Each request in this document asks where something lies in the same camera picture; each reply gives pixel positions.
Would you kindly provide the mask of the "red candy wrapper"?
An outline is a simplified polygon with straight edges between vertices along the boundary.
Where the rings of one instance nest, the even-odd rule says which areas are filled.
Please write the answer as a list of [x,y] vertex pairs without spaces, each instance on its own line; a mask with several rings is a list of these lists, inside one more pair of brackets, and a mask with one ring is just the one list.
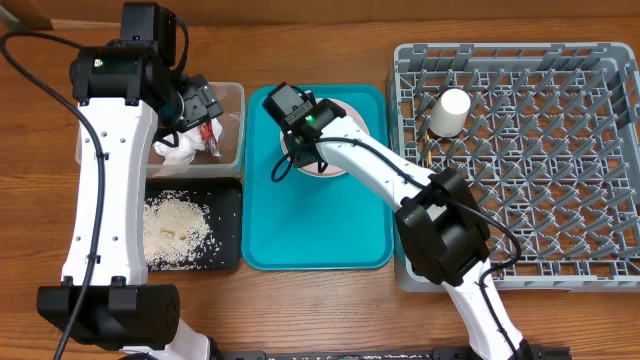
[[221,157],[219,138],[222,134],[222,125],[217,118],[199,126],[200,135],[205,147],[213,157]]

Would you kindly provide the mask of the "white napkin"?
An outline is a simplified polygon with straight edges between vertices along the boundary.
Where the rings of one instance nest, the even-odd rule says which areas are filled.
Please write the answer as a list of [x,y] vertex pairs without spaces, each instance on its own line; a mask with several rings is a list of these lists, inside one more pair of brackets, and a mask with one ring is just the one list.
[[198,154],[208,153],[211,155],[202,141],[199,126],[185,133],[178,133],[177,147],[168,146],[168,143],[171,142],[171,135],[154,143],[154,151],[164,158],[164,165],[188,165],[194,161]]

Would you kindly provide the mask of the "white rice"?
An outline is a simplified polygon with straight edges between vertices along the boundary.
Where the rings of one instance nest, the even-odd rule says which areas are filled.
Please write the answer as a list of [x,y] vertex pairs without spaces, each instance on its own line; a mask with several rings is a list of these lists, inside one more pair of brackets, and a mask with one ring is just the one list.
[[143,245],[152,271],[200,270],[212,265],[220,244],[210,207],[196,193],[162,190],[144,205]]

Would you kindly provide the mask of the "wooden chopstick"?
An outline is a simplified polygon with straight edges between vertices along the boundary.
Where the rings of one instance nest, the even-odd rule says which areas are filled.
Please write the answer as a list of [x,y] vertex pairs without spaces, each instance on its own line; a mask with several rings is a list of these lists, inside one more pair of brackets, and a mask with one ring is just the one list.
[[431,138],[429,136],[429,133],[425,133],[425,143],[424,143],[424,155],[425,155],[425,164],[427,167],[431,167],[432,166],[432,145],[431,145]]

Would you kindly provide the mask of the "cream paper cup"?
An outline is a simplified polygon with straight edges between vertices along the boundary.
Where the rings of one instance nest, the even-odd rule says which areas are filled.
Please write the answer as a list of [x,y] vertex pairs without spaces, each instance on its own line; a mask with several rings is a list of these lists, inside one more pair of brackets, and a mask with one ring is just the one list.
[[471,98],[467,92],[446,90],[432,109],[429,129],[439,137],[455,137],[463,129],[470,111]]

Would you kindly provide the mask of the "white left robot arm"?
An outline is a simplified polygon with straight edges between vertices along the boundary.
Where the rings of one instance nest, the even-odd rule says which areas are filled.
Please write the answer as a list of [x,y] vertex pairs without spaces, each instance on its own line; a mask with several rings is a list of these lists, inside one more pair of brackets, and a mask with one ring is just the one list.
[[122,351],[130,359],[217,359],[208,336],[180,316],[173,285],[152,285],[144,257],[147,163],[155,142],[223,109],[202,75],[184,71],[186,30],[169,9],[128,2],[120,35],[83,47],[70,67],[82,157],[71,246],[57,286],[41,287],[39,314],[64,340]]

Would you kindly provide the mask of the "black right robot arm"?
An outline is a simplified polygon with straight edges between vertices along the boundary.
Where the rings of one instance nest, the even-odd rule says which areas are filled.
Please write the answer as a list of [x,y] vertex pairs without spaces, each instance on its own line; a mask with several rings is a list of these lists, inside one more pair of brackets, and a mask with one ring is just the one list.
[[481,212],[459,173],[434,172],[405,160],[366,134],[334,101],[317,100],[297,86],[281,83],[262,106],[283,135],[283,162],[296,168],[315,163],[320,171],[336,166],[393,210],[405,256],[421,276],[445,288],[478,357],[532,358],[492,280],[494,272],[519,258],[494,265],[487,246],[492,228],[515,236]]

